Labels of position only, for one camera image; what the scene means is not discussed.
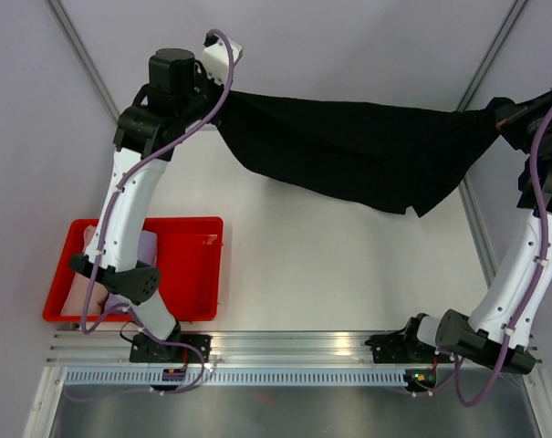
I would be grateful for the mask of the black t shirt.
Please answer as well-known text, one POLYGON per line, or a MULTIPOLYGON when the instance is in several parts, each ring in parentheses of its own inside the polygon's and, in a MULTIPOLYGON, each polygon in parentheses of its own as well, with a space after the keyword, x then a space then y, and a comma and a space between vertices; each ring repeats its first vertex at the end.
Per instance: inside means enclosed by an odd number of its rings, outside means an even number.
POLYGON ((390 214, 429 213, 495 142, 494 98, 446 112, 230 92, 214 121, 249 171, 390 214))

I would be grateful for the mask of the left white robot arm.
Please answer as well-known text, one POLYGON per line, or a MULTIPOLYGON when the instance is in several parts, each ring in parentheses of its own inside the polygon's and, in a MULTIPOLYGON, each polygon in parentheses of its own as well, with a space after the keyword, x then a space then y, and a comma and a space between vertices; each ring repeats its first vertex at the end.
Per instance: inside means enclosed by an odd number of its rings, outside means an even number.
MULTIPOLYGON (((161 296, 160 271, 138 258, 142 227, 173 150, 224 107, 242 55, 242 47, 224 36, 200 56, 179 48, 156 52, 151 80, 119 118, 109 195, 96 231, 86 250, 70 260, 91 285, 118 297, 117 310, 130 314, 164 361, 181 355, 181 327, 161 296)), ((491 344, 500 350, 526 347, 531 319, 552 278, 552 181, 539 172, 541 147, 552 146, 552 89, 502 114, 496 127, 527 155, 519 204, 527 216, 518 244, 506 253, 502 271, 469 317, 422 318, 417 339, 443 347, 452 334, 454 353, 491 344)))

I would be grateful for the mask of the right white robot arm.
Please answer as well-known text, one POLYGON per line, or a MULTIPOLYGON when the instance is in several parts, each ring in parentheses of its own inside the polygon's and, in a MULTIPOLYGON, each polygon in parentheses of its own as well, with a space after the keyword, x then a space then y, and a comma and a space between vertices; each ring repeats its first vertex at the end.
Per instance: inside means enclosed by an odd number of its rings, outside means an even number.
POLYGON ((552 279, 552 160, 537 165, 546 214, 541 215, 530 177, 522 177, 519 222, 495 279, 478 307, 466 316, 450 309, 441 318, 420 314, 400 338, 402 354, 421 360, 432 348, 494 369, 527 375, 536 359, 527 351, 533 321, 552 279))

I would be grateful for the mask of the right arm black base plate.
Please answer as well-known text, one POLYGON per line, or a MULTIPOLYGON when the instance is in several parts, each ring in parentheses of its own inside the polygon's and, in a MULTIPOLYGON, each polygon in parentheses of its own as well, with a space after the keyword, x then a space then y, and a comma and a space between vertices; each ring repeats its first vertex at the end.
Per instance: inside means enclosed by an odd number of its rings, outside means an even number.
POLYGON ((435 347, 420 342, 403 330, 372 335, 364 345, 370 349, 376 364, 453 363, 448 354, 437 354, 435 347))

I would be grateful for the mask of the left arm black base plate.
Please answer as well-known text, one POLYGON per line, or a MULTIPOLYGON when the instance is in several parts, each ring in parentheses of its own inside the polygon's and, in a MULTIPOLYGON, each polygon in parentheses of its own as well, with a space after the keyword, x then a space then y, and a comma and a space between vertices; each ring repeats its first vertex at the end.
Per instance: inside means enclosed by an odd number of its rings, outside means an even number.
POLYGON ((180 338, 185 347, 166 346, 155 342, 144 334, 137 334, 131 342, 129 361, 131 363, 196 363, 201 360, 193 349, 198 350, 204 360, 211 352, 212 337, 203 334, 186 333, 180 338))

